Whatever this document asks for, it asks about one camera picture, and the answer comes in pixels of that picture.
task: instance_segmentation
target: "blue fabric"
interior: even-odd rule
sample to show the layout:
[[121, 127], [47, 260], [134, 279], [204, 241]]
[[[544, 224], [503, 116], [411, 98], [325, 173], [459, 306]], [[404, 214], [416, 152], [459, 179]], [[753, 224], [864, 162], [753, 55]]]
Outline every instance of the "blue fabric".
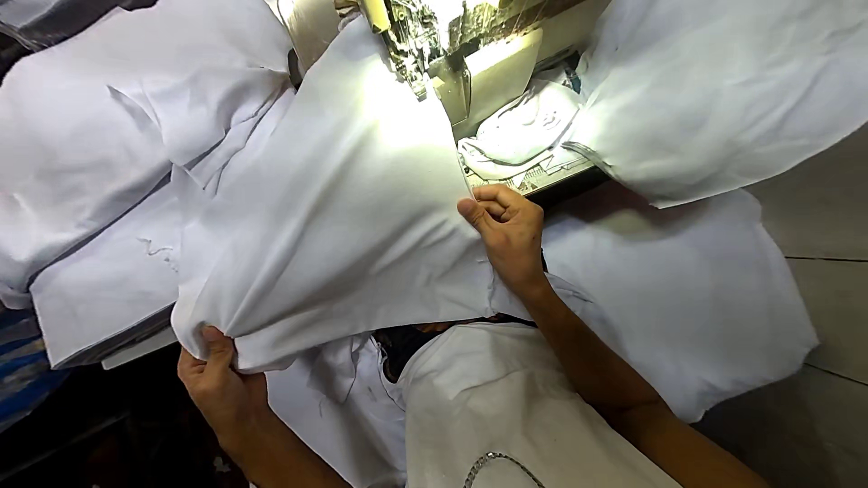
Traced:
[[51, 371], [31, 311], [0, 312], [0, 432], [42, 403], [68, 375]]

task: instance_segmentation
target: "white shirt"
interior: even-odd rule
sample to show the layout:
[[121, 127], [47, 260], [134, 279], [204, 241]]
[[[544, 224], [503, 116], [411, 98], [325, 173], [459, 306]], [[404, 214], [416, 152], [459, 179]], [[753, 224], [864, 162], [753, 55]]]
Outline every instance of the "white shirt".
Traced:
[[[398, 383], [408, 488], [462, 486], [487, 452], [512, 457], [545, 488], [679, 486], [582, 401], [535, 328], [454, 326], [413, 356]], [[472, 486], [536, 483], [496, 458]]]

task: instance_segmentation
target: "wrinkled fabric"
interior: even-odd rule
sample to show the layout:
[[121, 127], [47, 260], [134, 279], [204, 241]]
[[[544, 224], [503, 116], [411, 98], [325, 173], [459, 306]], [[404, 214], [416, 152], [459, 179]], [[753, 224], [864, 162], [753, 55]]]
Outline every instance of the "wrinkled fabric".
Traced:
[[[219, 181], [232, 181], [255, 161], [294, 96], [284, 92], [252, 132], [236, 126], [208, 154], [210, 161], [228, 162]], [[87, 354], [90, 361], [103, 358], [113, 350], [110, 341], [138, 333], [146, 318], [178, 299], [182, 216], [176, 193], [171, 183], [156, 190], [33, 280], [52, 367], [76, 366], [85, 351], [95, 351]]]
[[579, 66], [572, 140], [670, 207], [782, 173], [868, 121], [868, 3], [613, 0]]
[[161, 0], [18, 62], [0, 86], [3, 303], [28, 306], [32, 277], [141, 201], [171, 162], [193, 168], [254, 125], [284, 89], [290, 46], [263, 2]]
[[503, 180], [533, 168], [561, 167], [575, 154], [560, 148], [580, 98], [558, 82], [531, 79], [528, 89], [458, 141], [462, 162], [484, 180]]
[[587, 290], [618, 341], [601, 339], [687, 422], [795, 373], [818, 344], [760, 213], [744, 190], [660, 210], [609, 183], [546, 220], [549, 271]]
[[384, 326], [491, 314], [493, 271], [456, 211], [469, 190], [436, 99], [418, 102], [356, 20], [311, 68], [261, 157], [185, 208], [172, 325], [235, 338], [243, 372]]
[[396, 387], [382, 377], [383, 359], [372, 338], [357, 354], [358, 374], [341, 400], [323, 394], [311, 379], [340, 377], [343, 364], [329, 369], [314, 348], [287, 369], [266, 373], [268, 405], [354, 488], [404, 486], [404, 410], [393, 398]]

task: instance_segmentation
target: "fabric piece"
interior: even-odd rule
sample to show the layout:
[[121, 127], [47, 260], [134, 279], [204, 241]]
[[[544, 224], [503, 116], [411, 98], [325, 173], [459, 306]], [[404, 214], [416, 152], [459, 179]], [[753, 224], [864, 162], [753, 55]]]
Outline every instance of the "fabric piece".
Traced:
[[687, 422], [795, 373], [818, 344], [743, 190], [659, 210], [609, 183], [549, 212], [542, 248], [609, 316], [618, 342], [602, 339]]
[[0, 87], [3, 303], [28, 306], [32, 277], [141, 201], [170, 162], [192, 168], [261, 118], [289, 49], [263, 2], [161, 0], [17, 63]]
[[[233, 181], [255, 161], [294, 96], [292, 90], [281, 95], [249, 137], [242, 137], [248, 128], [236, 126], [209, 153], [227, 158], [220, 181]], [[52, 367], [103, 359], [115, 340], [137, 335], [149, 317], [178, 299], [182, 217], [175, 194], [171, 183], [158, 189], [36, 276], [30, 292]]]
[[[311, 386], [315, 365], [328, 364], [312, 349], [289, 368], [266, 373], [268, 404], [354, 488], [404, 486], [404, 411], [385, 388], [374, 341], [364, 340], [357, 353], [358, 374], [343, 401]], [[342, 366], [335, 366], [323, 376], [340, 376]]]
[[205, 322], [253, 372], [366, 330], [491, 315], [493, 272], [455, 210], [469, 190], [446, 114], [382, 50], [350, 23], [262, 156], [213, 198], [175, 171], [189, 218], [172, 325], [194, 355]]
[[868, 120], [861, 0], [613, 0], [582, 61], [572, 140], [659, 208], [782, 173]]
[[531, 79], [527, 91], [485, 119], [475, 137], [458, 141], [463, 163], [485, 180], [503, 180], [550, 160], [546, 149], [568, 153], [558, 142], [579, 100], [557, 82]]
[[[544, 486], [679, 486], [582, 401], [536, 329], [454, 326], [401, 375], [408, 486], [461, 486], [486, 452], [522, 463]], [[476, 486], [533, 482], [492, 463]]]

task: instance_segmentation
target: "left hand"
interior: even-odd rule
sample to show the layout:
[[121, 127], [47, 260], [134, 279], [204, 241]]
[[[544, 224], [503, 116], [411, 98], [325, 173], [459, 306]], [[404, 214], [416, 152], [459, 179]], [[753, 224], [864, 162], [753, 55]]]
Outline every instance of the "left hand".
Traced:
[[271, 413], [266, 375], [236, 373], [232, 369], [235, 345], [217, 327], [206, 326], [202, 337], [208, 344], [208, 359], [196, 359], [182, 347], [178, 378], [220, 444], [231, 450], [243, 444], [243, 438], [257, 431], [258, 423]]

